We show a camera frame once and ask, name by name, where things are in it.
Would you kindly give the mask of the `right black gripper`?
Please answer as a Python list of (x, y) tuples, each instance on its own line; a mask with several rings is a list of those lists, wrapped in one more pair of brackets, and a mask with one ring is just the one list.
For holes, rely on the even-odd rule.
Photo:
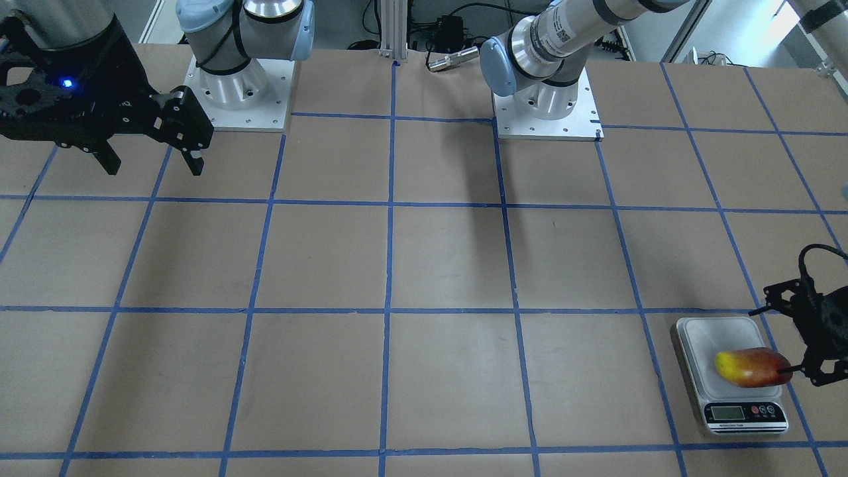
[(21, 16), (2, 20), (2, 135), (49, 141), (93, 155), (116, 176), (115, 134), (140, 134), (180, 151), (193, 176), (214, 126), (187, 85), (167, 93), (152, 87), (118, 18), (79, 46), (40, 48)]

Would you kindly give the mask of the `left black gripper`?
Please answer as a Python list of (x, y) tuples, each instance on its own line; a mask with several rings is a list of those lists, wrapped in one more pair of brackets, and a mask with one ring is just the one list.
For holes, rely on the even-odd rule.
[(792, 378), (801, 372), (814, 386), (845, 380), (846, 287), (824, 295), (817, 291), (814, 279), (801, 277), (769, 285), (763, 292), (765, 306), (749, 311), (749, 316), (773, 310), (790, 317), (806, 345), (802, 362), (778, 369), (778, 374)]

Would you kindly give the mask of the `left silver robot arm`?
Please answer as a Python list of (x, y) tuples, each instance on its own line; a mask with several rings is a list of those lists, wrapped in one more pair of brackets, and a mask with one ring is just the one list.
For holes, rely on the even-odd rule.
[[(534, 87), (568, 88), (584, 70), (586, 61), (579, 54), (585, 46), (645, 13), (668, 13), (681, 6), (681, 1), (553, 1), (538, 15), (485, 41), (480, 52), (484, 79), (498, 97)], [(806, 345), (802, 362), (791, 365), (764, 347), (718, 351), (710, 368), (724, 381), (763, 388), (786, 384), (796, 372), (815, 386), (846, 378), (846, 289), (818, 292), (806, 265), (814, 250), (846, 257), (838, 248), (810, 244), (798, 256), (799, 278), (764, 290), (765, 309), (793, 320)]]

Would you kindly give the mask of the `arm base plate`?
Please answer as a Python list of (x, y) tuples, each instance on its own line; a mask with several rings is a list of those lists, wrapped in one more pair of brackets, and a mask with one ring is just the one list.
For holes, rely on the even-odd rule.
[(193, 90), (217, 132), (283, 132), (299, 63), (253, 58), (230, 75), (213, 75), (191, 58), (184, 84)]
[(540, 83), (508, 97), (493, 94), (492, 101), (502, 139), (596, 141), (604, 137), (586, 69), (576, 84)]

